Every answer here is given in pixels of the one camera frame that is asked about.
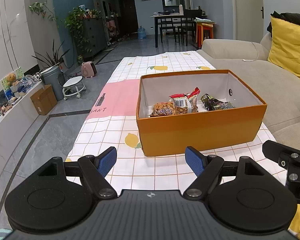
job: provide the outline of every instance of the black pillow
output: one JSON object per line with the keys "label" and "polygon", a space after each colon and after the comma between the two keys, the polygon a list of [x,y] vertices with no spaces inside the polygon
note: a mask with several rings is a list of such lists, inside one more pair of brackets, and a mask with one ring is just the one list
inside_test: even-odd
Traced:
{"label": "black pillow", "polygon": [[[270,14],[272,17],[277,19],[282,19],[290,23],[294,23],[296,25],[300,25],[300,13],[281,13],[278,14],[276,11],[274,11],[272,14]],[[271,33],[272,37],[272,25],[271,22],[267,28],[267,31]]]}

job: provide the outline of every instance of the pink fan heater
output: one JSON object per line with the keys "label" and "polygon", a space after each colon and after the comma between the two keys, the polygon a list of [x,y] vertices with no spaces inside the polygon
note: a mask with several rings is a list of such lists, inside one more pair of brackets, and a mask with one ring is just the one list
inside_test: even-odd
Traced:
{"label": "pink fan heater", "polygon": [[81,73],[84,77],[94,77],[97,74],[96,66],[92,61],[83,62],[81,65]]}

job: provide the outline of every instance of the beige door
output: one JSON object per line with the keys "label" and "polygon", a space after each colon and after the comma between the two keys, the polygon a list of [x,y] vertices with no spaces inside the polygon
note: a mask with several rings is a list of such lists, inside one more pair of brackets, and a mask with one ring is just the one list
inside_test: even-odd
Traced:
{"label": "beige door", "polygon": [[235,0],[237,40],[260,42],[263,38],[263,0]]}

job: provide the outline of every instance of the cardboard box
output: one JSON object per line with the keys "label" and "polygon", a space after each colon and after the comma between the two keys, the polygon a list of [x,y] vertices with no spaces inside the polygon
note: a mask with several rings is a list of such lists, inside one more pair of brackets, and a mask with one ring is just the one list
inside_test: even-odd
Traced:
{"label": "cardboard box", "polygon": [[46,115],[57,104],[52,85],[45,85],[44,89],[39,89],[30,98],[39,115]]}
{"label": "cardboard box", "polygon": [[[201,91],[197,106],[202,112],[148,117],[154,104],[169,101],[173,94],[191,93],[195,87]],[[236,108],[208,112],[200,100],[206,93]],[[266,108],[262,98],[230,70],[142,76],[136,115],[143,152],[146,156],[174,155],[184,153],[187,146],[204,151],[250,142]]]}

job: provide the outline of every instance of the sofa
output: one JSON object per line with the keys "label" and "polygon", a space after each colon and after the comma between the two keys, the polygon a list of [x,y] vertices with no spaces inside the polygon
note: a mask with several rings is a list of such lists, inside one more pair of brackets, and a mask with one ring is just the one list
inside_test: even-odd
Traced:
{"label": "sofa", "polygon": [[272,38],[261,43],[207,39],[197,52],[216,69],[230,69],[268,104],[263,122],[282,144],[300,150],[300,79],[267,61]]}

